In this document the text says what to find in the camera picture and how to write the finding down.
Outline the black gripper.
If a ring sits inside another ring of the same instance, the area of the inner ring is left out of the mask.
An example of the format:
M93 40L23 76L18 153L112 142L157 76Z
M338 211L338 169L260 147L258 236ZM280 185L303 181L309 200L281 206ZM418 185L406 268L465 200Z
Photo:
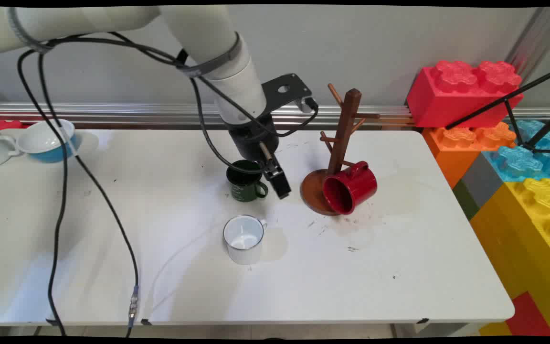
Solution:
M261 162L264 177L270 182L279 199L286 198L291 188L275 156L277 136L265 131L252 121L241 125L227 123L226 128L242 157L249 161Z

